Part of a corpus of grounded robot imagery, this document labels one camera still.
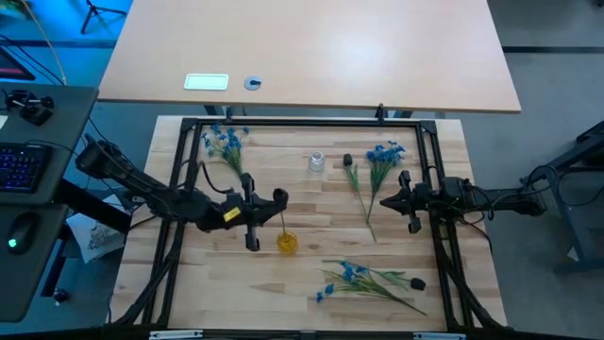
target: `tripod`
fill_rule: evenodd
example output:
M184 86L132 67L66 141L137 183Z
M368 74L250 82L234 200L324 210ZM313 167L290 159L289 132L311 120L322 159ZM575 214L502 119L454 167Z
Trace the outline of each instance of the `tripod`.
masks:
M86 0L86 4L88 5L88 15L86 15L86 20L84 20L84 25L82 25L82 29L80 29L80 33L81 34L86 34L86 26L88 26L88 22L91 20L91 18L93 16L99 15L102 12L111 12L111 13L118 13L118 14L124 14L126 15L126 13L123 10L119 10L119 9L112 9L112 8L100 8L95 6L91 0Z

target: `small yellow vase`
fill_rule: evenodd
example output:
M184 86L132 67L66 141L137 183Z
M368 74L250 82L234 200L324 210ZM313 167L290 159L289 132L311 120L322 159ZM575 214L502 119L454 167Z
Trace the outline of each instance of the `small yellow vase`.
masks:
M277 247L283 255L294 255L298 250L298 239L293 232L281 232L277 236Z

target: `wooden table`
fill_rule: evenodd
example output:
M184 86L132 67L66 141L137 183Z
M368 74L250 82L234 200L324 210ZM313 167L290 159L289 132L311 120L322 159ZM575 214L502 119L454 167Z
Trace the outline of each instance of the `wooden table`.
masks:
M151 143L145 172L168 183L176 153L182 117L161 116ZM448 176L472 179L472 169L463 139L461 122L436 121L445 171ZM245 228L204 233L188 225L176 277L176 290L169 326L195 329L259 330L346 330L346 331L442 331L445 329L443 303L426 214L419 212L424 228L407 231L408 219L398 213L374 207L373 226L377 242L365 227L361 205L351 191L342 168L342 155L351 153L359 164L362 195L369 200L366 150L388 140L407 148L406 159L384 182L378 198L395 194L396 178L402 169L411 172L413 182L421 178L415 133L401 127L251 127L243 138L243 168L256 181L256 191L271 197L276 187L287 190L290 203L284 213L287 228L298 237L299 251L281 256L276 238L280 218L258 228L261 251L244 247ZM321 150L327 155L325 172L307 172L309 154ZM205 151L200 158L208 161ZM241 187L235 174L219 163L209 172L217 187ZM203 175L197 188L212 199L215 194ZM149 216L140 208L133 223ZM122 315L146 285L159 232L159 220L131 231L111 309ZM487 241L476 230L458 227L462 261L468 285L495 320L505 324L501 297ZM401 296L426 312L417 312L388 300L338 293L320 304L315 294L326 285L319 269L338 269L324 260L348 260L375 269L402 270L408 278L423 279L425 292L410 291ZM456 313L461 319L454 293ZM156 303L154 320L159 315Z
M185 91L187 74L228 88ZM98 98L520 111L486 0L135 0Z

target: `gray floor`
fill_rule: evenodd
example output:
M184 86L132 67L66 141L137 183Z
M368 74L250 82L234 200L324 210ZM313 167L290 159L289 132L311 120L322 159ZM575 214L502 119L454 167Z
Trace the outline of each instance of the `gray floor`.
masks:
M79 40L81 2L58 0L72 21L65 24L58 14L39 6L44 24L53 27L53 40ZM106 0L127 8L127 1ZM504 45L604 46L604 11L589 0L491 0L489 4L500 40ZM111 39L119 32L120 20L98 25L86 39ZM39 39L30 23L0 25L0 33L21 39ZM29 48L53 65L44 48ZM109 60L110 50L60 49L70 84L97 86ZM604 55L507 55L512 78L520 96L520 115L448 113L463 121L476 182L482 187L518 184L536 165L549 161L572 144L583 130L604 119ZM98 104L92 119L108 138L117 143L137 165L146 159L155 118L160 114L199 114L196 106ZM253 109L250 114L366 115L370 111ZM433 117L432 113L419 113ZM137 127L136 135L131 127ZM73 168L67 178L80 185L86 181ZM588 178L580 186L571 180L568 200L592 195L604 178ZM93 183L95 189L102 184ZM578 211L583 223L601 225L591 217L604 199ZM558 277L552 267L565 260L570 244L567 230L555 211L540 218L501 212L487 225L494 244L497 277L509 324L527 332L547 332L604 338L604 283L602 271ZM73 299L56 309L51 301L36 298L21 324L0 324L1 333L54 330L101 324L119 263L119 254L84 265L70 260L61 277Z

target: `keyboard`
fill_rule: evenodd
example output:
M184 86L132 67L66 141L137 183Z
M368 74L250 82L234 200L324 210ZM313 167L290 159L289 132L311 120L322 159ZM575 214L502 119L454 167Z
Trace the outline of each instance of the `keyboard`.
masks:
M52 148L0 143L0 192L35 193Z

